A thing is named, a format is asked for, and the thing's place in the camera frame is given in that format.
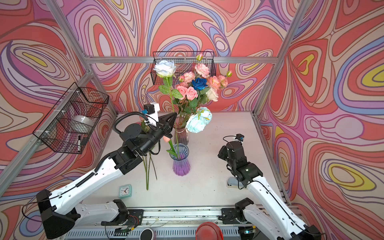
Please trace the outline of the light pink rose stem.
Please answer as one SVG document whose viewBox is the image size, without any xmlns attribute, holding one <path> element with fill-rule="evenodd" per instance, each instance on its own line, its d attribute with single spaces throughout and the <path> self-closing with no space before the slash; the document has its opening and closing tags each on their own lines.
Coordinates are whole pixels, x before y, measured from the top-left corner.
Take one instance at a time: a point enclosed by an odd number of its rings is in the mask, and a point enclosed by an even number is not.
<svg viewBox="0 0 384 240">
<path fill-rule="evenodd" d="M 198 93 L 193 87 L 188 87 L 186 97 L 189 101 L 192 101 L 198 97 Z"/>
</svg>

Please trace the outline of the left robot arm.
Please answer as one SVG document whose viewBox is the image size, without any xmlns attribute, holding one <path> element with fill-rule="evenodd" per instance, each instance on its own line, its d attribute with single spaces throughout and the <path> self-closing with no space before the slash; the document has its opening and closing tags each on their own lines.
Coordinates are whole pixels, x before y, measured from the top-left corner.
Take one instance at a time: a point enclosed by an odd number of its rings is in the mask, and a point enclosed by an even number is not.
<svg viewBox="0 0 384 240">
<path fill-rule="evenodd" d="M 148 132 L 136 123 L 124 131 L 118 130 L 117 125 L 131 116 L 142 117 L 146 124 L 153 120 L 152 116 L 140 112 L 127 113 L 116 119 L 113 131 L 123 141 L 119 149 L 102 157 L 93 170 L 68 185 L 52 192 L 42 190 L 36 195 L 42 225 L 49 240 L 59 238 L 77 226 L 94 223 L 117 226 L 129 219 L 130 213 L 121 199 L 98 205 L 82 205 L 81 201 L 137 167 L 163 137 L 171 138 L 177 113 L 158 117 L 155 124 L 150 124 Z"/>
</svg>

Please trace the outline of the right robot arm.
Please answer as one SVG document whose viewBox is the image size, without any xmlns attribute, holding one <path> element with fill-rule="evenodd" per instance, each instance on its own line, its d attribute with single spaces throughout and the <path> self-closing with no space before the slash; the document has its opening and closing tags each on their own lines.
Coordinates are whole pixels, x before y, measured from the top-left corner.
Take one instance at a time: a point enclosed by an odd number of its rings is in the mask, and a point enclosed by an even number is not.
<svg viewBox="0 0 384 240">
<path fill-rule="evenodd" d="M 218 158 L 226 161 L 227 169 L 235 177 L 240 190 L 247 189 L 253 194 L 266 213 L 249 198 L 235 204 L 229 217 L 220 216 L 224 224 L 233 221 L 252 224 L 269 240 L 320 240 L 325 234 L 314 225 L 307 225 L 300 219 L 271 188 L 263 172 L 247 160 L 242 139 L 222 146 Z"/>
</svg>

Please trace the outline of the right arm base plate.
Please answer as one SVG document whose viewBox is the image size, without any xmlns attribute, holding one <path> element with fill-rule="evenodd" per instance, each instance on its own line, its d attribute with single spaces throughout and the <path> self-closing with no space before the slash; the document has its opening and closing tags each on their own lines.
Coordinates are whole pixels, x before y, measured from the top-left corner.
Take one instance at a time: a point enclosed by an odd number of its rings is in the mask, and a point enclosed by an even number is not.
<svg viewBox="0 0 384 240">
<path fill-rule="evenodd" d="M 225 225 L 250 224 L 250 222 L 246 220 L 243 212 L 236 208 L 222 208 L 221 215 L 218 219 Z"/>
</svg>

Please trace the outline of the blue purple glass vase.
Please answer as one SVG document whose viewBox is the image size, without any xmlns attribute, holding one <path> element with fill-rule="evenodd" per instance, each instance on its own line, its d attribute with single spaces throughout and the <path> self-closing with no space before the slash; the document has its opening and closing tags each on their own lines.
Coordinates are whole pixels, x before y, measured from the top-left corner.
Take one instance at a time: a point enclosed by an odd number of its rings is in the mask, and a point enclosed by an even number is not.
<svg viewBox="0 0 384 240">
<path fill-rule="evenodd" d="M 173 159 L 173 171 L 177 176 L 185 176 L 190 172 L 189 148 L 184 144 L 174 145 L 174 150 L 168 150 Z"/>
</svg>

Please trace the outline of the pink glass vase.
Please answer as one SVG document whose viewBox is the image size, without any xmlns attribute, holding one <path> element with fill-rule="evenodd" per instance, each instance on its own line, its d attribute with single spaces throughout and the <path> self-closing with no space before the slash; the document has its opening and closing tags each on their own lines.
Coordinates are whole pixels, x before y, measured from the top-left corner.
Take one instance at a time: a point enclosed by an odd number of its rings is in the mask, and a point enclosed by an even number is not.
<svg viewBox="0 0 384 240">
<path fill-rule="evenodd" d="M 185 128 L 184 118 L 178 116 L 174 123 L 174 142 L 181 143 L 184 145 L 188 145 L 189 143 L 189 134 L 187 129 Z"/>
</svg>

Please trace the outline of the pink tulip stem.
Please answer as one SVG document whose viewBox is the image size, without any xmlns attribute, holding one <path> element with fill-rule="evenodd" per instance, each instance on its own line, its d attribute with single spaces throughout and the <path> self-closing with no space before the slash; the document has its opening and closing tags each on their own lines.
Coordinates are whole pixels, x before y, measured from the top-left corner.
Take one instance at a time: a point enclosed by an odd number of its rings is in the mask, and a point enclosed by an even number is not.
<svg viewBox="0 0 384 240">
<path fill-rule="evenodd" d="M 171 139 L 171 138 L 168 138 L 167 136 L 163 136 L 163 140 L 164 140 L 166 143 L 168 143 L 169 146 L 170 146 L 170 149 L 167 150 L 167 152 L 168 152 L 171 156 L 178 158 L 178 154 L 177 154 L 177 151 L 176 151 L 175 148 L 174 148 L 172 139 Z"/>
</svg>

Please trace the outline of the white blue rose stem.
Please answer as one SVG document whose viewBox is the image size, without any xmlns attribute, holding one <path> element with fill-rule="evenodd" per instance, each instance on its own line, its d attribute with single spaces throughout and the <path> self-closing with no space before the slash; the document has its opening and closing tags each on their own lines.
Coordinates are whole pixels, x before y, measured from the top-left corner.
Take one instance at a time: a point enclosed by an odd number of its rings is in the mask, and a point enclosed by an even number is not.
<svg viewBox="0 0 384 240">
<path fill-rule="evenodd" d="M 159 86 L 159 90 L 164 95 L 169 95 L 172 111 L 173 113 L 176 113 L 173 100 L 180 97 L 181 94 L 175 94 L 176 90 L 173 89 L 173 77 L 176 72 L 175 63 L 173 61 L 161 60 L 159 63 L 155 64 L 153 70 L 156 72 L 158 77 L 163 79 L 163 84 Z"/>
</svg>

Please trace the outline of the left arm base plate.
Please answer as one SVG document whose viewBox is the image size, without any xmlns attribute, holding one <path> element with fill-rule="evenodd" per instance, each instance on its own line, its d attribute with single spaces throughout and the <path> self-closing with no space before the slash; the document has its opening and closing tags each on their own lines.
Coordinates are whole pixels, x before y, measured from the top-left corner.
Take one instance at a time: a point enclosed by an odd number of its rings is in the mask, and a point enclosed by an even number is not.
<svg viewBox="0 0 384 240">
<path fill-rule="evenodd" d="M 128 226 L 137 227 L 142 224 L 144 210 L 143 209 L 129 209 L 117 215 L 115 219 L 110 222 L 102 221 L 102 226 Z"/>
</svg>

